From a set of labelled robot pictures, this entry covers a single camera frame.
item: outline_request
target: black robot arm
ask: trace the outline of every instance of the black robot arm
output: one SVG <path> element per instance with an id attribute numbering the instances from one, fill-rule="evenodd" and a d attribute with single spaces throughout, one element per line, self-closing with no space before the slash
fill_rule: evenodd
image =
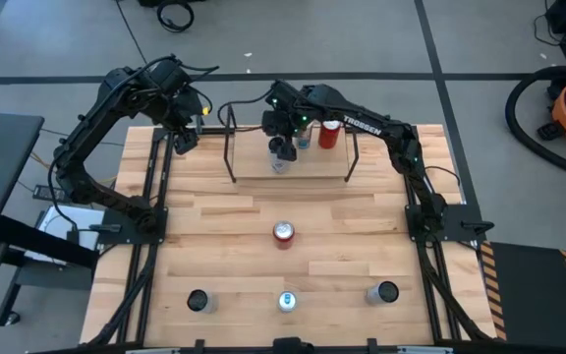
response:
<path id="1" fill-rule="evenodd" d="M 74 203 L 97 203 L 124 213 L 139 232 L 152 232 L 156 216 L 141 196 L 126 197 L 97 183 L 85 170 L 85 160 L 123 117 L 135 118 L 138 113 L 149 117 L 176 134 L 175 150 L 183 154 L 194 148 L 198 136 L 187 128 L 191 116 L 202 113 L 198 92 L 189 86 L 191 77 L 174 56 L 150 62 L 143 68 L 112 70 L 104 78 L 97 101 L 87 115 L 61 145 L 54 150 L 53 167 L 56 180 Z"/>
<path id="2" fill-rule="evenodd" d="M 447 204 L 429 182 L 421 143 L 410 124 L 351 103 L 328 85 L 303 86 L 298 91 L 286 82 L 276 81 L 265 101 L 274 109 L 263 112 L 261 126 L 266 135 L 285 139 L 286 144 L 277 151 L 282 159 L 296 160 L 292 137 L 313 120 L 337 120 L 382 139 L 392 166 L 408 179 L 421 202 L 423 219 L 419 225 L 429 234 L 442 230 Z"/>

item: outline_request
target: power strip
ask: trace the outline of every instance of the power strip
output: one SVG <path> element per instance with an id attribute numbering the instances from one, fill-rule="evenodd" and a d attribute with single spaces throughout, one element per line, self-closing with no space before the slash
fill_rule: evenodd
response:
<path id="1" fill-rule="evenodd" d="M 32 197 L 41 201 L 51 202 L 51 193 L 49 192 L 49 187 L 36 185 L 36 187 L 34 187 Z M 59 204 L 68 204 L 71 202 L 71 199 L 67 197 L 67 194 L 65 194 L 65 191 L 62 188 L 54 188 L 54 197 L 56 197 L 56 203 Z"/>

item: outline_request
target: wooden table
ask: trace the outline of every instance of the wooden table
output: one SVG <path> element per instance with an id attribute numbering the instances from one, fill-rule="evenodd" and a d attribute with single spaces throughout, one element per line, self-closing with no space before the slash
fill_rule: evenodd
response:
<path id="1" fill-rule="evenodd" d="M 425 165 L 453 170 L 442 126 L 418 128 Z M 129 130 L 119 192 L 142 192 L 151 135 L 152 128 Z M 366 345 L 370 337 L 380 345 L 432 343 L 417 252 L 407 234 L 403 177 L 391 167 L 381 140 L 359 136 L 360 161 L 348 184 L 341 178 L 234 184 L 222 160 L 223 144 L 223 136 L 203 136 L 196 149 L 173 157 L 167 238 L 158 253 L 146 346 L 192 347 L 199 338 L 206 346 L 269 346 L 283 336 L 314 345 Z M 352 158 L 351 148 L 348 153 Z M 460 202 L 454 176 L 436 169 L 428 174 L 449 203 Z M 272 244 L 272 226 L 280 219 L 292 221 L 297 230 L 295 244 L 286 251 Z M 475 252 L 448 242 L 443 248 L 454 295 L 494 336 Z M 98 333 L 121 301 L 130 254 L 131 246 L 119 246 L 100 260 L 82 342 Z M 400 297 L 371 307 L 365 290 L 382 280 L 395 282 Z M 219 296 L 217 312 L 188 309 L 187 296 L 197 288 Z M 298 297 L 290 314 L 276 306 L 284 290 Z M 138 308 L 129 338 L 134 338 Z M 438 313 L 448 337 L 441 301 Z"/>

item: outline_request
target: black hose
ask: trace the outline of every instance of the black hose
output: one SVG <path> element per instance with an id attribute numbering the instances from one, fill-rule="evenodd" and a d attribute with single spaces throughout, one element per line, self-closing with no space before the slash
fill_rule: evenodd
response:
<path id="1" fill-rule="evenodd" d="M 189 20 L 185 25 L 176 25 L 171 19 L 163 17 L 163 10 L 170 5 L 178 5 L 187 10 L 189 13 Z M 172 33 L 180 33 L 194 24 L 194 10 L 186 0 L 166 0 L 158 5 L 158 8 L 156 9 L 156 19 L 158 19 L 158 22 L 161 23 L 164 29 L 171 31 Z"/>
<path id="2" fill-rule="evenodd" d="M 517 138 L 517 140 L 526 148 L 529 148 L 533 153 L 539 155 L 552 164 L 566 170 L 566 158 L 548 150 L 528 136 L 521 126 L 519 126 L 519 122 L 517 122 L 517 117 L 515 115 L 517 100 L 525 89 L 539 80 L 556 79 L 566 79 L 566 67 L 549 67 L 540 69 L 521 80 L 512 92 L 510 92 L 510 96 L 508 96 L 508 100 L 506 101 L 506 123 L 508 124 L 508 128 L 510 128 L 512 135 L 514 135 L 515 138 Z"/>

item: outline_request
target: orange vacuum cleaner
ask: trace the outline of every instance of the orange vacuum cleaner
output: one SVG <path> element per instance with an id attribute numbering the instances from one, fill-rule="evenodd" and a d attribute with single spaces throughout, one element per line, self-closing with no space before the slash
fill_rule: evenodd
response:
<path id="1" fill-rule="evenodd" d="M 508 96 L 506 101 L 506 123 L 508 128 L 510 128 L 510 132 L 521 144 L 545 160 L 566 170 L 566 158 L 548 150 L 528 136 L 519 126 L 515 116 L 515 108 L 519 96 L 527 87 L 539 80 L 552 81 L 552 85 L 547 91 L 552 98 L 555 98 L 555 101 L 551 109 L 552 122 L 540 127 L 538 135 L 545 141 L 566 136 L 566 67 L 544 68 L 521 80 L 510 92 L 510 96 Z"/>

